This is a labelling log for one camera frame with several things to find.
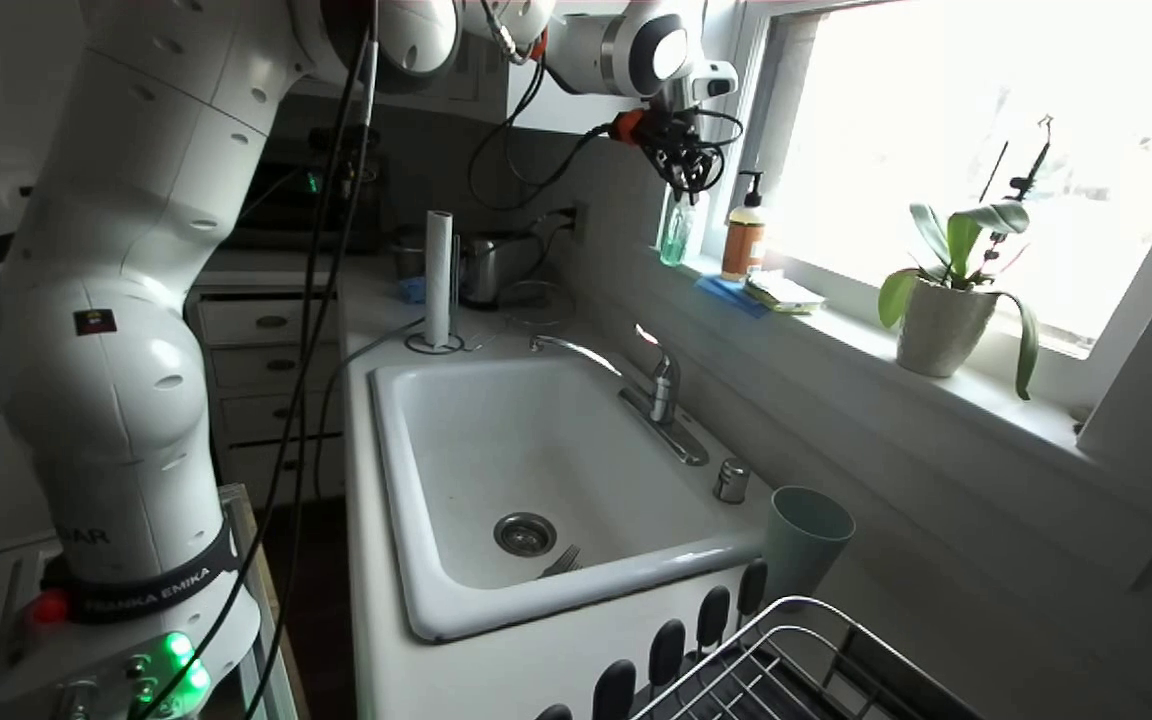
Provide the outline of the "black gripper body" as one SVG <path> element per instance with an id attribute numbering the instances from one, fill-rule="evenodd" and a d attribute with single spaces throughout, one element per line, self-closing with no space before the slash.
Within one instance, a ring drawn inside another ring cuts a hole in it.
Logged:
<path id="1" fill-rule="evenodd" d="M 628 109 L 612 116 L 612 141 L 637 144 L 659 171 L 710 171 L 720 144 L 701 134 L 693 112 Z"/>

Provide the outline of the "robot base stand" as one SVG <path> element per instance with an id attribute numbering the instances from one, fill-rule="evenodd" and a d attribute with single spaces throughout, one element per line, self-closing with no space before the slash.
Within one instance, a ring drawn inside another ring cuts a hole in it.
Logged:
<path id="1" fill-rule="evenodd" d="M 55 574 L 55 541 L 0 560 L 0 720 L 306 720 L 263 554 L 212 644 L 227 586 L 84 625 Z"/>

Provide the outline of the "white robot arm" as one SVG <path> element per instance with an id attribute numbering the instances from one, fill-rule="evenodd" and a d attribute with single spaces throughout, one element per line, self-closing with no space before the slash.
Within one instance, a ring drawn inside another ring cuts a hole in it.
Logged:
<path id="1" fill-rule="evenodd" d="M 0 411 L 44 483 L 63 591 L 140 621 L 222 573 L 184 301 L 231 235 L 278 101 L 360 49 L 432 81 L 482 35 L 570 97 L 655 97 L 694 41 L 673 0 L 98 0 L 0 272 Z"/>

